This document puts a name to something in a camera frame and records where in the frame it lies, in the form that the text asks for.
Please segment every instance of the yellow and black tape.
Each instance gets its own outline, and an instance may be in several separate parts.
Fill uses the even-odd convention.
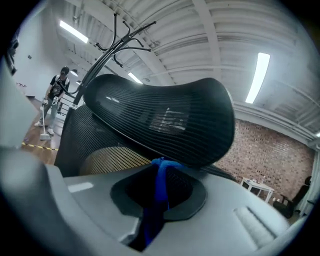
[[[58,151],[58,148],[51,148],[51,147],[45,147],[45,146],[26,144],[24,142],[22,142],[22,145],[29,146],[29,147],[32,147],[32,148],[39,148],[39,149],[43,149],[43,150],[55,150],[55,151]]]

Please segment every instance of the white ceiling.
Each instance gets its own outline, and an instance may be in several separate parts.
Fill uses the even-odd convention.
[[[277,1],[265,0],[55,0],[51,7],[65,56],[80,78],[117,34],[157,21],[137,36],[152,52],[122,51],[101,74],[171,86],[213,77],[229,90],[236,117],[284,133],[305,144],[320,132],[320,58],[308,34]],[[63,20],[89,38],[87,44],[58,27]],[[136,42],[130,46],[139,47]],[[261,90],[245,103],[258,53],[270,55]]]

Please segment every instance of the blue cloth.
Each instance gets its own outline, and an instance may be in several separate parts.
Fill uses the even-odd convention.
[[[167,168],[183,167],[182,164],[165,160],[163,157],[152,160],[153,165],[158,165],[158,172],[155,177],[154,204],[151,208],[143,209],[144,240],[147,247],[157,236],[165,224],[164,212],[169,209],[167,194]]]

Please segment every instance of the mop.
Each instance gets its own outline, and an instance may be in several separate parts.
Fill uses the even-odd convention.
[[[43,133],[40,134],[40,141],[49,141],[51,137],[49,134],[46,133],[45,129],[45,105],[42,104],[42,124],[43,124]]]

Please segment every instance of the white sneaker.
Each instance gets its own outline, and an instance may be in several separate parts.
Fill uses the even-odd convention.
[[[40,127],[40,126],[43,126],[43,124],[42,124],[42,122],[38,121],[38,122],[36,122],[36,123],[34,124],[34,126]]]
[[[55,133],[54,133],[54,130],[53,129],[48,129],[48,133],[50,134],[50,135],[55,135]]]

